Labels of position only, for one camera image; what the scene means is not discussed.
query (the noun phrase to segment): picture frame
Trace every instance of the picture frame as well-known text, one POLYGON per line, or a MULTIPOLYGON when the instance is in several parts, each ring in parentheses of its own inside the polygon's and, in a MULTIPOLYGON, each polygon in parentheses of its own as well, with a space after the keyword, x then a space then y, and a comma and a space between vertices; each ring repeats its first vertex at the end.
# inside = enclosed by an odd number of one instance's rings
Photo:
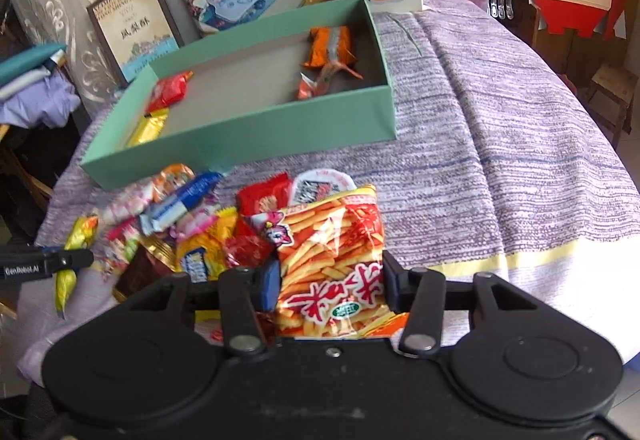
POLYGON ((122 87, 148 63, 184 44, 164 0, 97 0, 87 12, 122 87))

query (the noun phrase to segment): wooden stool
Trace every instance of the wooden stool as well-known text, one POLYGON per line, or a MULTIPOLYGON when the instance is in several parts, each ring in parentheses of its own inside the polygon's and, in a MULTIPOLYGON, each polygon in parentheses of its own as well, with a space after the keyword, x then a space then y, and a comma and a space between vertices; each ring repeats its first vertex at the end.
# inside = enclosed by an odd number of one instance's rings
POLYGON ((614 68, 610 64, 605 63, 596 71, 596 74, 593 75, 589 89, 586 92, 585 102, 582 103, 594 121, 609 131, 613 131, 611 146, 614 150, 618 147, 622 130, 624 129, 625 132, 631 133, 631 115, 637 83, 638 77, 630 71, 625 70, 625 68, 614 68), (589 105, 591 99, 593 99, 598 91, 607 95, 620 106, 618 119, 615 124, 604 118, 600 113, 594 111, 589 105))

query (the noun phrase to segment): snack bag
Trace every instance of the snack bag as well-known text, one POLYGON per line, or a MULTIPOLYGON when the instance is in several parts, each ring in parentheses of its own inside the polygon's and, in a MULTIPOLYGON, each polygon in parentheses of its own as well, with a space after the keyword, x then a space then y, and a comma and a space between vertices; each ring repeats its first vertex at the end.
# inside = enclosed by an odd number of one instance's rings
POLYGON ((162 132, 162 128, 164 127, 164 122, 166 122, 168 117, 168 108, 159 109, 158 111, 149 113, 149 115, 143 116, 138 122, 136 128, 133 130, 129 140, 127 140, 125 147, 145 144, 158 138, 162 132))
POLYGON ((129 266, 113 288, 113 296, 119 303, 136 292, 176 271, 174 251, 156 237, 140 237, 129 266))
POLYGON ((153 178, 153 201, 160 203, 172 192, 195 178, 193 171, 183 164, 166 166, 153 178))
POLYGON ((130 217, 106 234, 108 244, 104 249, 103 259, 105 277, 114 271, 123 272, 127 268, 138 249, 141 236, 135 217, 130 217))
POLYGON ((367 337, 396 317, 385 305, 384 237, 372 185, 251 221, 278 248, 281 336, 367 337))
POLYGON ((324 65, 320 71, 320 75, 317 80, 311 80, 304 73, 300 73, 302 79, 298 86, 298 100, 306 100, 314 96, 322 96, 329 92, 331 81, 338 71, 344 70, 351 73, 354 77, 362 80, 362 75, 351 70, 350 67, 345 66, 343 63, 337 60, 331 60, 324 65))
POLYGON ((225 253, 225 264, 229 268, 257 268, 264 264, 273 248, 273 244, 255 234, 230 237, 222 249, 225 253))
MULTIPOLYGON (((263 182, 247 185, 236 194, 238 212, 241 216, 276 211, 289 204, 291 179, 287 173, 281 173, 263 182)), ((240 218, 236 227, 236 237, 254 236, 254 230, 240 218)))
POLYGON ((346 26, 311 28, 311 36, 314 42, 311 45, 309 60, 303 64, 305 68, 323 68, 332 60, 345 66, 351 66, 356 62, 351 31, 346 26))
POLYGON ((176 266, 188 273, 194 283, 216 280, 226 270, 223 246, 234 235, 238 211, 229 207, 218 211, 216 216, 218 219, 205 232, 178 244, 176 266))
POLYGON ((354 189, 356 184, 348 174, 335 169, 311 169, 293 180, 289 205, 314 203, 336 193, 354 189))
POLYGON ((222 178, 221 173, 207 171, 184 184, 160 203, 149 205, 140 214, 142 232, 151 235, 168 229, 193 209, 222 178))
MULTIPOLYGON (((94 242, 98 230, 98 217, 95 215, 80 216, 76 219, 71 232, 66 238, 65 250, 89 248, 94 242)), ((78 276, 74 270, 60 270, 54 274, 53 304, 62 318, 65 315, 66 303, 76 288, 78 276)))
POLYGON ((174 76, 161 78, 156 82, 149 104, 146 106, 145 114, 148 115, 159 109, 169 107, 184 99, 187 93, 187 82, 193 76, 193 71, 185 71, 174 76))
POLYGON ((220 210, 218 197, 214 193, 208 193, 200 203, 191 209, 175 224, 175 236, 178 243, 189 239, 192 235, 203 233, 218 219, 217 211, 220 210))
POLYGON ((130 217, 137 216, 152 201, 164 200, 174 190, 182 187, 195 175, 182 164, 173 164, 142 185, 130 185, 100 213, 100 224, 112 227, 130 217))

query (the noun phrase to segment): yellow stripe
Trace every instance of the yellow stripe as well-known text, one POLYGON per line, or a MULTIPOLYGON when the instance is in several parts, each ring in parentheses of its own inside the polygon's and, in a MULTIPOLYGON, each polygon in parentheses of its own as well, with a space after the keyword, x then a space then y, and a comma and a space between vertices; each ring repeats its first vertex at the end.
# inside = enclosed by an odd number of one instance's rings
POLYGON ((553 263, 566 257, 575 256, 579 249, 581 261, 600 261, 603 267, 607 263, 628 262, 637 257, 640 250, 640 235, 624 237, 617 241, 592 241, 578 238, 549 250, 520 251, 511 254, 498 254, 485 259, 443 263, 431 267, 447 277, 468 277, 476 272, 498 269, 514 270, 532 268, 553 263))

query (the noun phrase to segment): green box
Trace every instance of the green box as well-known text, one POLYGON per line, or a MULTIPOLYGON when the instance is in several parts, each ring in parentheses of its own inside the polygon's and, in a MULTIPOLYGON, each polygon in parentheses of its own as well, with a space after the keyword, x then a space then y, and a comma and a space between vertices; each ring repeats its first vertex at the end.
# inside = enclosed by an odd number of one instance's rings
POLYGON ((82 168, 104 189, 172 163, 194 171, 396 138, 393 91, 365 0, 337 0, 236 26, 148 65, 87 149, 82 168), (364 80, 340 72, 330 93, 296 101, 315 26, 347 25, 364 80), (193 70, 160 137, 126 148, 157 80, 193 70))

